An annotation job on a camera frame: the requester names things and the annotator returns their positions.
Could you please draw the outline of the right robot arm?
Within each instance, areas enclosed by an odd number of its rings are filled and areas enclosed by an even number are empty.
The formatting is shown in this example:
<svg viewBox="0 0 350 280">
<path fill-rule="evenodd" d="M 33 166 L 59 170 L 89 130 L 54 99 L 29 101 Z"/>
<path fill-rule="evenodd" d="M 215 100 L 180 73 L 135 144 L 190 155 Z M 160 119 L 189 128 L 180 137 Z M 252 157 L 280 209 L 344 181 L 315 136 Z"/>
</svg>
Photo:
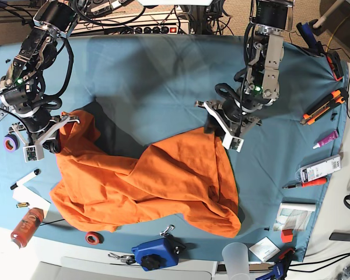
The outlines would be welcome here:
<svg viewBox="0 0 350 280">
<path fill-rule="evenodd" d="M 8 133 L 22 141 L 26 162 L 43 159 L 45 151 L 60 153 L 60 129 L 79 122 L 78 117 L 69 114 L 51 115 L 51 111 L 62 106 L 61 96 L 69 85 L 74 54 L 68 36 L 79 18 L 70 5 L 47 1 L 33 20 L 34 27 L 0 79 L 0 121 L 7 115 L 18 120 Z M 57 93 L 46 94 L 43 72 L 60 54 L 58 39 L 68 53 L 65 80 Z"/>
</svg>

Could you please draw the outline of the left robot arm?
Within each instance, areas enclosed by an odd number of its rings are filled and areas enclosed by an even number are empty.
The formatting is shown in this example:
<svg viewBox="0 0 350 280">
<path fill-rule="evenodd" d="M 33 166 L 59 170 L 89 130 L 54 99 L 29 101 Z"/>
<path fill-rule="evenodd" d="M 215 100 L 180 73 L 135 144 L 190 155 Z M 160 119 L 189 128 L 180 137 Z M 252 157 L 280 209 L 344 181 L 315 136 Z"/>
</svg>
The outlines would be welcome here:
<svg viewBox="0 0 350 280">
<path fill-rule="evenodd" d="M 293 25 L 293 1 L 252 1 L 250 22 L 244 34 L 245 67 L 234 76 L 239 86 L 215 86 L 220 100 L 196 101 L 208 113 L 204 132 L 222 139 L 225 149 L 240 152 L 243 135 L 261 120 L 254 112 L 271 106 L 279 97 L 279 65 L 284 38 Z"/>
</svg>

